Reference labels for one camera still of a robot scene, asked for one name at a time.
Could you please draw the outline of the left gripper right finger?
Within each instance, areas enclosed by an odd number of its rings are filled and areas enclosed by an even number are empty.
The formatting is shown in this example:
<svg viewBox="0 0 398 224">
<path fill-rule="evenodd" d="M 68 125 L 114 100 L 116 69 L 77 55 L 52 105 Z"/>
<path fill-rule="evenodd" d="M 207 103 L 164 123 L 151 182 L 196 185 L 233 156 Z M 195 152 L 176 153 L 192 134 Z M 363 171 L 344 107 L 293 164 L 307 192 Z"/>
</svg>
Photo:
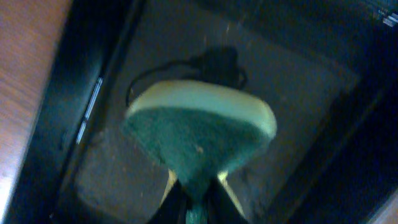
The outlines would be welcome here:
<svg viewBox="0 0 398 224">
<path fill-rule="evenodd" d="M 248 224 L 238 212 L 227 191 L 218 179 L 213 179 L 205 194 L 208 224 Z"/>
</svg>

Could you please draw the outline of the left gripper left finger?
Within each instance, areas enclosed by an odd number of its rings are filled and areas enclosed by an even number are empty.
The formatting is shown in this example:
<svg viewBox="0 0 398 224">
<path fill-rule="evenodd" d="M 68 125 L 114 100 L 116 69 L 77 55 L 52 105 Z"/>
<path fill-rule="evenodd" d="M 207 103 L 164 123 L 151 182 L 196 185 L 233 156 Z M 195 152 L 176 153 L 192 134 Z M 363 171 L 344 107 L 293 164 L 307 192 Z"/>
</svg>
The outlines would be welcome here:
<svg viewBox="0 0 398 224">
<path fill-rule="evenodd" d="M 176 181 L 147 224 L 186 224 L 188 196 Z"/>
</svg>

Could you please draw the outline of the green yellow sponge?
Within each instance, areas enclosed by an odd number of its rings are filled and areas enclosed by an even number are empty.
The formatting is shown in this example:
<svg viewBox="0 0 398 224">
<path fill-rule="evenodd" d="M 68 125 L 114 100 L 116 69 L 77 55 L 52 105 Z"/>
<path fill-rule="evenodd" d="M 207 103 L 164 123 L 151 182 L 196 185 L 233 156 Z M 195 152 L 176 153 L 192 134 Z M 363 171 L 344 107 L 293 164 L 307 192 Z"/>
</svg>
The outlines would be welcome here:
<svg viewBox="0 0 398 224">
<path fill-rule="evenodd" d="M 129 105 L 122 128 L 169 172 L 160 206 L 179 181 L 188 196 L 186 223 L 208 223 L 205 194 L 213 179 L 244 217 L 227 176 L 268 147 L 277 120 L 266 102 L 241 90 L 169 80 L 150 86 Z"/>
</svg>

